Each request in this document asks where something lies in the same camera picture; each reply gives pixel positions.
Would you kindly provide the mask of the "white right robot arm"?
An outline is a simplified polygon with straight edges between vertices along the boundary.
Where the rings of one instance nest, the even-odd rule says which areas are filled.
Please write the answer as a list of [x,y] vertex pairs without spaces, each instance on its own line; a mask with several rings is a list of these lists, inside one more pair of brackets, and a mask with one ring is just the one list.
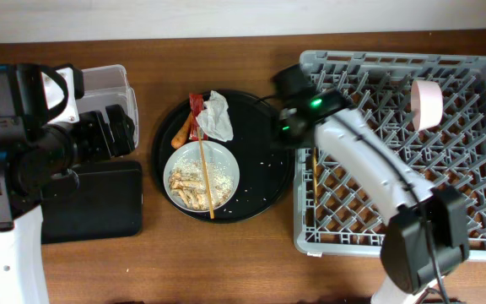
[[349,173],[386,225],[381,264],[386,278],[373,303],[420,303],[430,294],[448,302],[444,278],[470,253],[464,197],[412,170],[370,129],[357,107],[336,90],[276,93],[282,108],[273,130],[279,144],[316,146]]

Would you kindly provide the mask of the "pink bowl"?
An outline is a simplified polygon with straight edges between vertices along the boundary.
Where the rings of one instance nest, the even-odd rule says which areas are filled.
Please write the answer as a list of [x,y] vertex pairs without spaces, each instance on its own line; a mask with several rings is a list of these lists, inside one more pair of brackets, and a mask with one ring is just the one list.
[[416,131],[436,127],[443,115],[443,95],[433,81],[414,80],[411,87],[411,112]]

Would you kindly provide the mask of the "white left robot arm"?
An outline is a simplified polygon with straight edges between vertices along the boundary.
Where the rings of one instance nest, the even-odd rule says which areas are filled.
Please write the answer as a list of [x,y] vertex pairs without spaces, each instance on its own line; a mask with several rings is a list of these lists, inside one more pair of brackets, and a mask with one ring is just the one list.
[[118,104],[76,122],[0,115],[0,303],[49,301],[41,256],[43,191],[75,167],[130,154],[138,113]]

